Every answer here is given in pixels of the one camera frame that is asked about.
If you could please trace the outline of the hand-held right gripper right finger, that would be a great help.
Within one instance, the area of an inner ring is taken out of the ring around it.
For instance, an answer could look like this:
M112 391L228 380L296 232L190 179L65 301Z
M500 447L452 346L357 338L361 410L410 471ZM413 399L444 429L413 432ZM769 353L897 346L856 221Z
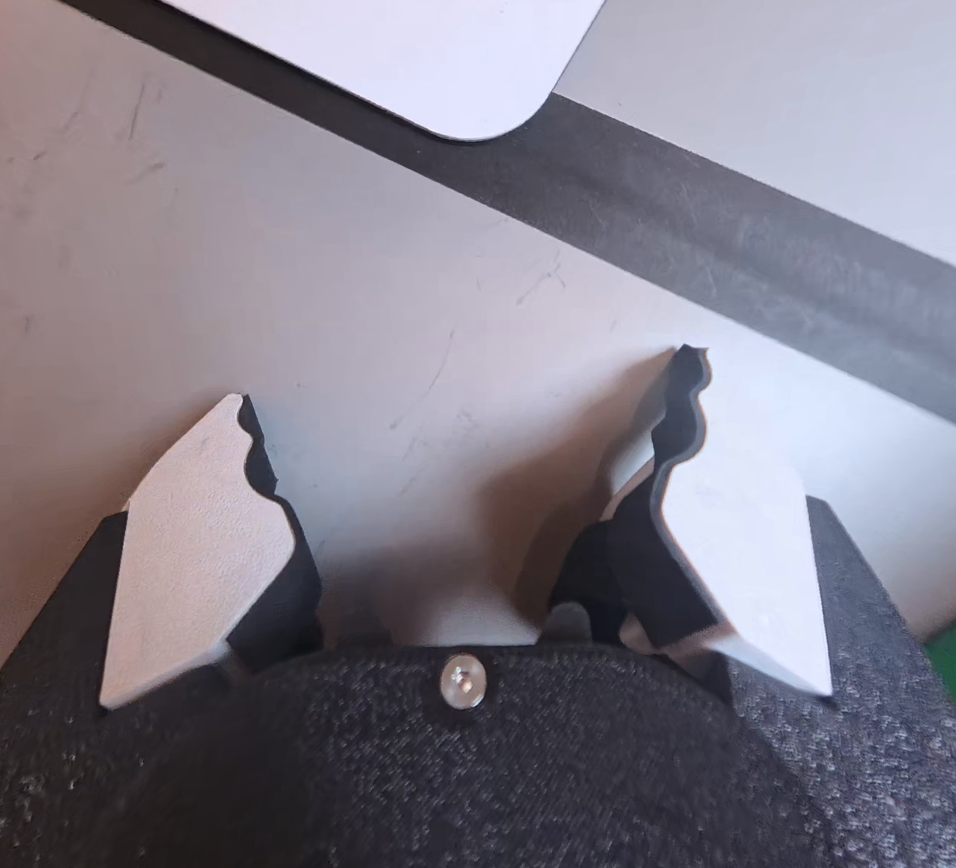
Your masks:
M579 606L594 641L685 668L720 655L830 697L803 481L716 392L704 348L675 350L659 412L615 457L610 501L569 549L549 611Z

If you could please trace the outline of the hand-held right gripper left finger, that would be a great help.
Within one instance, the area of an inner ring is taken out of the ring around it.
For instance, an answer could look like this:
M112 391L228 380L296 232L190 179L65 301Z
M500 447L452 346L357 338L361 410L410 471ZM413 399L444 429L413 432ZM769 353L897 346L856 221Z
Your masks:
M255 674L322 645L317 564L248 396L224 396L149 469L125 530L100 704L196 670Z

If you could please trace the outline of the green plastic bin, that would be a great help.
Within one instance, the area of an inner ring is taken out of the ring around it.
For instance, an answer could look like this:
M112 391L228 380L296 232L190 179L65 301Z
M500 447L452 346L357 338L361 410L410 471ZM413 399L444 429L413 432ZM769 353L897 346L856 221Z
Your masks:
M955 703L955 623L927 640L924 648L951 703Z

